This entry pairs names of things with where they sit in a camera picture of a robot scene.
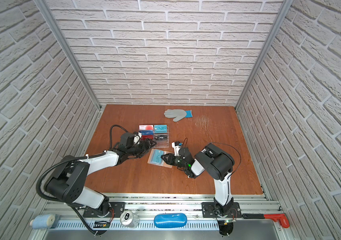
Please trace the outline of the clear acrylic card display stand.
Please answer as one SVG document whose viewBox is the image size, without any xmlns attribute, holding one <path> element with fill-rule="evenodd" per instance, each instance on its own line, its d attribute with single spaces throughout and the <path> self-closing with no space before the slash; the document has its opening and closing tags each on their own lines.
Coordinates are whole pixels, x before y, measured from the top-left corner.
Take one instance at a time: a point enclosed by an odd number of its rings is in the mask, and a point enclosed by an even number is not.
<svg viewBox="0 0 341 240">
<path fill-rule="evenodd" d="M 150 139 L 156 142 L 158 148 L 169 147 L 169 131 L 167 125 L 139 125 L 141 139 Z"/>
</svg>

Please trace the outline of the beige leather card holder wallet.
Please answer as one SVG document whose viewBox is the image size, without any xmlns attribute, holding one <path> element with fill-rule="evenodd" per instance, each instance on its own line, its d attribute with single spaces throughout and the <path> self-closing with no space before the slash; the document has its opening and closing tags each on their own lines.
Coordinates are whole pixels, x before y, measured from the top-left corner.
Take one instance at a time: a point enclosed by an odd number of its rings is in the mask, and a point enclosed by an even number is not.
<svg viewBox="0 0 341 240">
<path fill-rule="evenodd" d="M 173 166 L 166 164 L 161 158 L 161 156 L 166 154 L 169 154 L 169 152 L 158 149 L 151 149 L 147 163 L 155 166 L 172 168 Z"/>
</svg>

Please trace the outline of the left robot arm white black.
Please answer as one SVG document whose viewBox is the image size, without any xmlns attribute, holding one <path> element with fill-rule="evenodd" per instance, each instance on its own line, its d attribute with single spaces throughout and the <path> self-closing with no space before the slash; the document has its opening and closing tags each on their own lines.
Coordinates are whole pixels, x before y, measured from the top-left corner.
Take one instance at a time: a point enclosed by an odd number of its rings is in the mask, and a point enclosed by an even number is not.
<svg viewBox="0 0 341 240">
<path fill-rule="evenodd" d="M 143 139 L 138 132 L 125 132 L 116 144 L 101 154 L 74 157 L 66 156 L 50 167 L 38 180 L 39 195 L 56 202 L 77 207 L 88 207 L 106 214 L 109 198 L 92 189 L 90 178 L 128 160 L 145 156 L 156 146 L 152 139 Z"/>
</svg>

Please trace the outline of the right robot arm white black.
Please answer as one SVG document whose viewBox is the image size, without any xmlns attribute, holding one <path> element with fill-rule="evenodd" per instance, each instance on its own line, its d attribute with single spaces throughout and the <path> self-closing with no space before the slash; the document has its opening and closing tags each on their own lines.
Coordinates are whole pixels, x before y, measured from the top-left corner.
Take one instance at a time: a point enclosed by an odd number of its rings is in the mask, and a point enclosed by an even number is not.
<svg viewBox="0 0 341 240">
<path fill-rule="evenodd" d="M 214 143 L 208 143 L 203 150 L 193 157 L 187 147 L 176 146 L 175 152 L 161 156 L 161 159 L 171 166 L 181 169 L 189 178 L 197 178 L 207 172 L 215 184 L 214 204 L 219 215 L 226 215 L 234 205 L 231 194 L 231 176 L 235 160 Z"/>
</svg>

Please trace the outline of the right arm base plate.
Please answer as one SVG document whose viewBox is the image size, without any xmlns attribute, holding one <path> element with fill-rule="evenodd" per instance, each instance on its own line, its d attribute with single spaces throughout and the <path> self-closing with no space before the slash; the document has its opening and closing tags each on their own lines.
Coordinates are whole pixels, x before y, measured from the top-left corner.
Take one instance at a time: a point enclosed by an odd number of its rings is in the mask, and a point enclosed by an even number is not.
<svg viewBox="0 0 341 240">
<path fill-rule="evenodd" d="M 240 205 L 237 202 L 230 202 L 224 207 L 214 202 L 202 203 L 203 218 L 232 218 L 242 217 Z"/>
</svg>

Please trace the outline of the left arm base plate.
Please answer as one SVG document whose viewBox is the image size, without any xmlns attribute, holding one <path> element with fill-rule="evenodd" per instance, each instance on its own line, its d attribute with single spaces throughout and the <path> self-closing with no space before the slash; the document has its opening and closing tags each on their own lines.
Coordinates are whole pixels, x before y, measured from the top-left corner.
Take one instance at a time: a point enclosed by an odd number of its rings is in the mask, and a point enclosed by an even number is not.
<svg viewBox="0 0 341 240">
<path fill-rule="evenodd" d="M 125 202 L 109 202 L 108 204 L 101 205 L 103 209 L 93 209 L 86 207 L 82 216 L 84 218 L 109 218 L 111 219 L 112 214 L 114 218 L 119 218 L 125 209 Z"/>
</svg>

